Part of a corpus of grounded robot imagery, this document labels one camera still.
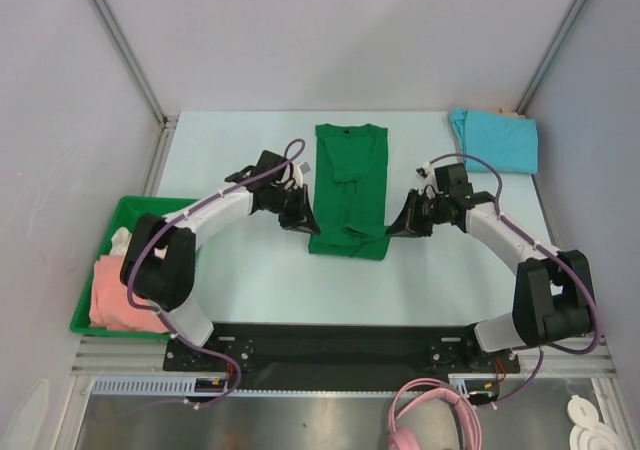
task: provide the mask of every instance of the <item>green bin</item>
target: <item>green bin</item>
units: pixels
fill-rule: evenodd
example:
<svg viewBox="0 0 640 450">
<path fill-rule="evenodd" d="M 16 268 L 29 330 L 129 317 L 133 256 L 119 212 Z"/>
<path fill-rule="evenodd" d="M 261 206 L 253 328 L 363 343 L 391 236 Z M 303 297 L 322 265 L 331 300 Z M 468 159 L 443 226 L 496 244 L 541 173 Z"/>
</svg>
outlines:
<svg viewBox="0 0 640 450">
<path fill-rule="evenodd" d="M 100 246 L 98 258 L 101 255 L 108 255 L 111 250 L 111 237 L 120 227 L 126 227 L 130 232 L 140 218 L 145 213 L 154 215 L 164 215 L 175 212 L 195 202 L 187 198 L 158 198 L 158 197 L 122 197 L 113 218 L 107 228 L 107 233 Z M 93 265 L 89 272 L 89 278 L 84 286 L 80 301 L 71 319 L 71 331 L 83 335 L 97 335 L 103 337 L 125 337 L 125 338 L 153 338 L 156 340 L 168 340 L 168 334 L 148 333 L 148 332 L 116 332 L 106 328 L 92 328 L 89 326 L 89 307 L 91 306 L 91 283 L 93 282 Z"/>
</svg>

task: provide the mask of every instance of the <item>red wire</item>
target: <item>red wire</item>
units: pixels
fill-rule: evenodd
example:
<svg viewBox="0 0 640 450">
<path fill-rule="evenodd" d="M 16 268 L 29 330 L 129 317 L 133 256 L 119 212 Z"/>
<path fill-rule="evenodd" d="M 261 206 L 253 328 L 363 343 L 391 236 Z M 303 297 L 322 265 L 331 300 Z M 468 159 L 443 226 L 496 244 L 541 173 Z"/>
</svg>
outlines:
<svg viewBox="0 0 640 450">
<path fill-rule="evenodd" d="M 498 383 L 502 383 L 507 378 L 507 369 L 504 367 L 499 358 L 496 358 L 494 365 L 496 367 L 496 376 L 502 373 L 502 377 L 498 378 Z"/>
</svg>

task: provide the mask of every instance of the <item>blue cloth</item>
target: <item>blue cloth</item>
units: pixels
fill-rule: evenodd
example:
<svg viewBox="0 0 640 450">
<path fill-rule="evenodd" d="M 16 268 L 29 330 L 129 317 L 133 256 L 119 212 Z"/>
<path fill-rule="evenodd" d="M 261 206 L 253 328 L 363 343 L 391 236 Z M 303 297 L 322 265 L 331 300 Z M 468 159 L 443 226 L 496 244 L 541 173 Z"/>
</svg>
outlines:
<svg viewBox="0 0 640 450">
<path fill-rule="evenodd" d="M 502 172 L 538 171 L 535 120 L 458 107 L 449 113 L 449 122 L 462 153 L 481 158 Z M 465 159 L 465 167 L 469 171 L 487 171 L 470 159 Z"/>
</svg>

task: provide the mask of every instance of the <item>pink cloth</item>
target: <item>pink cloth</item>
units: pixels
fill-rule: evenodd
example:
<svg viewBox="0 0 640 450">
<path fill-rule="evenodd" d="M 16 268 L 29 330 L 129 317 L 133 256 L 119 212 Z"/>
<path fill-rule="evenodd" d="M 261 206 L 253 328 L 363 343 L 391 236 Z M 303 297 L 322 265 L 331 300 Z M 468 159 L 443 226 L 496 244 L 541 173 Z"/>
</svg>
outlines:
<svg viewBox="0 0 640 450">
<path fill-rule="evenodd" d="M 127 287 L 120 283 L 123 262 L 124 257 L 103 255 L 95 263 L 89 309 L 91 326 L 120 332 L 166 333 L 167 328 L 155 313 L 129 305 Z M 135 295 L 133 298 L 137 303 L 145 303 Z"/>
</svg>

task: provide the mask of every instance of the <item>metallic floor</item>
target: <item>metallic floor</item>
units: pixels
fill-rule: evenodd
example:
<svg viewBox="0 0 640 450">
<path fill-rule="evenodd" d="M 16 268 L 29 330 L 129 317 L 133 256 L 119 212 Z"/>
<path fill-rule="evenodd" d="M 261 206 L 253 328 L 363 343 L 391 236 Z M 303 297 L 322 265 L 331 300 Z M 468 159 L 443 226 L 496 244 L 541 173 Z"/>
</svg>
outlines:
<svg viewBox="0 0 640 450">
<path fill-rule="evenodd" d="M 503 391 L 518 384 L 505 382 Z M 498 410 L 480 410 L 483 448 L 569 448 L 573 424 L 565 408 L 574 394 L 597 406 L 588 379 L 539 379 Z M 199 411 L 167 404 L 112 418 L 151 401 L 148 397 L 91 397 L 76 450 L 387 448 L 388 398 L 238 396 Z M 442 402 L 417 407 L 402 423 L 414 430 L 423 450 L 460 448 L 455 420 Z"/>
</svg>

